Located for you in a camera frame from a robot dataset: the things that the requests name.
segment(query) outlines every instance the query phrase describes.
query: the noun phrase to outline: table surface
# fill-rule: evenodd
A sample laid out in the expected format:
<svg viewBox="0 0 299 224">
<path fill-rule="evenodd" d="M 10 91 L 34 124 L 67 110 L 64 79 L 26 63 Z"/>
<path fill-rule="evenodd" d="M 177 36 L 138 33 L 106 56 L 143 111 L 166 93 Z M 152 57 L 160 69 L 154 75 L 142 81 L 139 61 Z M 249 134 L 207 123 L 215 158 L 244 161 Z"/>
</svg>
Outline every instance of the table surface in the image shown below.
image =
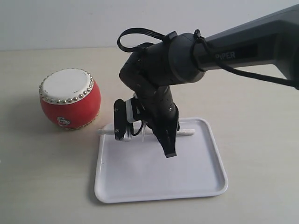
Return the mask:
<svg viewBox="0 0 299 224">
<path fill-rule="evenodd" d="M 0 223 L 298 223 L 299 91 L 207 72 L 172 87 L 181 117 L 212 127 L 228 175 L 216 197 L 106 205 L 93 191 L 99 138 L 113 103 L 132 92 L 118 78 L 115 48 L 0 52 Z M 99 117 L 61 131 L 43 114 L 38 86 L 52 72 L 84 69 L 100 86 Z M 244 70 L 282 77 L 274 66 Z"/>
</svg>

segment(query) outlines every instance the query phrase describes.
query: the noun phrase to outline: drum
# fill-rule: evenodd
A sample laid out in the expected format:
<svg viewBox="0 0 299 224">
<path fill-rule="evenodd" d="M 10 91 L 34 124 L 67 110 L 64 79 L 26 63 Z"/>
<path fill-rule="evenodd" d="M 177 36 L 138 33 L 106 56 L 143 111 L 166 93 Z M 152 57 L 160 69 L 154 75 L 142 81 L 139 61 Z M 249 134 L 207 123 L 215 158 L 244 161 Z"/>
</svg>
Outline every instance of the drum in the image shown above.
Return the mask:
<svg viewBox="0 0 299 224">
<path fill-rule="evenodd" d="M 39 86 L 43 112 L 66 129 L 88 125 L 100 110 L 100 89 L 93 77 L 80 69 L 65 69 L 46 77 Z"/>
</svg>

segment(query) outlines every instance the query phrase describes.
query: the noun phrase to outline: black cable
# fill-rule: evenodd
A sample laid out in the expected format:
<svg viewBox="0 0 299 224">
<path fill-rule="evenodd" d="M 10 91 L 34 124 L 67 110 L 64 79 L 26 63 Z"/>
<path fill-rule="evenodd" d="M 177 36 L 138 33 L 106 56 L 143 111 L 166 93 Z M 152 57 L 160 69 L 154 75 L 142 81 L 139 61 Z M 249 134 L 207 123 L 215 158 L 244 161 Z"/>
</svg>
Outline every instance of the black cable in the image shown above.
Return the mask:
<svg viewBox="0 0 299 224">
<path fill-rule="evenodd" d="M 117 38 L 117 46 L 122 51 L 125 51 L 125 52 L 128 52 L 128 53 L 142 50 L 142 48 L 140 48 L 138 46 L 132 47 L 132 48 L 127 48 L 127 47 L 125 47 L 121 44 L 121 38 L 125 35 L 128 35 L 128 34 L 144 34 L 146 36 L 154 37 L 154 38 L 159 39 L 161 41 L 165 37 L 165 35 L 163 35 L 163 34 L 160 34 L 158 32 L 155 32 L 155 31 L 152 31 L 152 30 L 149 30 L 149 29 L 145 29 L 145 28 L 130 28 L 130 29 L 127 29 L 127 30 L 123 31 L 121 33 L 121 35 Z"/>
<path fill-rule="evenodd" d="M 140 126 L 139 130 L 138 130 L 136 133 L 134 133 L 133 125 L 131 125 L 131 126 L 130 126 L 130 129 L 131 129 L 131 134 L 132 134 L 132 136 L 137 136 L 137 135 L 139 135 L 140 132 L 141 132 L 141 130 L 142 130 L 142 128 L 143 128 L 143 126 L 144 126 L 144 121 L 142 120 L 142 121 L 141 121 L 141 126 Z"/>
<path fill-rule="evenodd" d="M 296 87 L 296 88 L 299 87 L 299 82 L 296 82 L 296 81 L 283 79 L 283 78 L 277 78 L 277 77 L 271 77 L 271 76 L 261 75 L 261 74 L 257 74 L 257 73 L 253 73 L 253 72 L 247 72 L 247 71 L 234 69 L 234 68 L 226 65 L 225 63 L 221 62 L 220 60 L 218 60 L 213 55 L 213 53 L 211 52 L 205 38 L 200 36 L 199 30 L 196 30 L 194 32 L 194 36 L 196 38 L 195 42 L 202 43 L 202 45 L 204 46 L 207 54 L 215 61 L 216 65 L 218 65 L 220 68 L 222 68 L 222 69 L 224 69 L 228 72 L 231 72 L 231 73 L 239 75 L 239 76 L 254 78 L 254 79 L 267 81 L 267 82 L 271 82 L 271 83 L 276 83 L 276 84 L 281 84 L 281 85 L 286 85 L 286 86 L 292 86 L 292 87 Z"/>
</svg>

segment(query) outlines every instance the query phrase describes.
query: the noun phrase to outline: white plastic tray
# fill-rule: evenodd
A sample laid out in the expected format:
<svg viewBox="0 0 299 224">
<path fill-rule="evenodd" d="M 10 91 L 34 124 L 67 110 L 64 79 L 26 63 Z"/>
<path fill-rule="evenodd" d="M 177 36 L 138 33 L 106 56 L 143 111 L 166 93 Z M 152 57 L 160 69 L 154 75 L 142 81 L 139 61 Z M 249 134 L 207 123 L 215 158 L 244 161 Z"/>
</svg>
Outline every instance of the white plastic tray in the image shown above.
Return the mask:
<svg viewBox="0 0 299 224">
<path fill-rule="evenodd" d="M 192 136 L 179 136 L 176 157 L 166 158 L 154 135 L 130 142 L 102 135 L 95 195 L 104 203 L 217 196 L 228 187 L 211 128 L 200 118 L 180 119 Z M 105 128 L 112 129 L 113 124 Z"/>
</svg>

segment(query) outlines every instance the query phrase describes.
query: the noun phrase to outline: red drum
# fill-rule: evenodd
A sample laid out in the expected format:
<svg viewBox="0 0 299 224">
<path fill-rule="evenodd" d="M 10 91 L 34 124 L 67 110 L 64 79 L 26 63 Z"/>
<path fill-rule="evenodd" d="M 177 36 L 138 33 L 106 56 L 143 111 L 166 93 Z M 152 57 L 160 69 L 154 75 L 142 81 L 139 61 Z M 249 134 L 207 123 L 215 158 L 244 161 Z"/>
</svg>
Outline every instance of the red drum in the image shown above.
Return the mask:
<svg viewBox="0 0 299 224">
<path fill-rule="evenodd" d="M 93 77 L 80 69 L 65 69 L 44 79 L 39 86 L 45 115 L 60 127 L 77 129 L 98 115 L 100 90 Z"/>
</svg>

